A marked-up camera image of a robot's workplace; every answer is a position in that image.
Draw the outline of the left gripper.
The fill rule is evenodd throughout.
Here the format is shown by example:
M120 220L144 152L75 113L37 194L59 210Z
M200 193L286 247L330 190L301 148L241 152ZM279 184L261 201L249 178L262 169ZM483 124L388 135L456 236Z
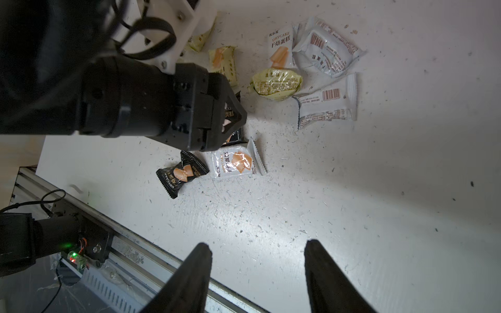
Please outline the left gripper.
M178 63L172 76L174 96L167 102L169 123L152 140L185 151L215 151L244 143L247 112L241 93L228 79L194 63Z

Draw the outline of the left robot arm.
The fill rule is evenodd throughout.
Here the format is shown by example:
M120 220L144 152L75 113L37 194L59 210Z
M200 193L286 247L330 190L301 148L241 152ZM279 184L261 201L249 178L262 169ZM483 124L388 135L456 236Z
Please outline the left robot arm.
M210 1L1 2L1 133L144 136L215 151L247 121L228 78L179 63Z

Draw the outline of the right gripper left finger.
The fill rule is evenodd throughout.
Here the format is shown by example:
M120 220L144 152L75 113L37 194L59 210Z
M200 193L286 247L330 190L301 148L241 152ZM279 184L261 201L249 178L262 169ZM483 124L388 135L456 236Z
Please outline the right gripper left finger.
M199 243L141 312L204 312L211 266L209 246Z

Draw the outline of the black cookie packet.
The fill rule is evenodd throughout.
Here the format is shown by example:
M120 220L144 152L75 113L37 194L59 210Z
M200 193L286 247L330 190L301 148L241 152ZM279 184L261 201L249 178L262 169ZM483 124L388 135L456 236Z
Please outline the black cookie packet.
M235 119L236 119L236 114L233 111L233 109L228 106L225 106L225 120L223 126L225 127L228 124L231 124L231 122L234 122ZM227 138L227 140L222 144L222 146L223 147L233 146L241 143L245 143L245 141L243 137L243 129L239 128L235 132L233 132L230 137Z
M178 197L179 191L184 184L210 172L209 167L191 152L181 151L180 157L181 161L175 166L161 168L155 172L172 199Z

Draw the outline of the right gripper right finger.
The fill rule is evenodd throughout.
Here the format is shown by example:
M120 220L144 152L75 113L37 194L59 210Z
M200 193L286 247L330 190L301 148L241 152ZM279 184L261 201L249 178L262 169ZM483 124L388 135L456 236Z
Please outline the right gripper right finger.
M335 263L321 242L309 240L304 250L305 276L312 312L374 312Z

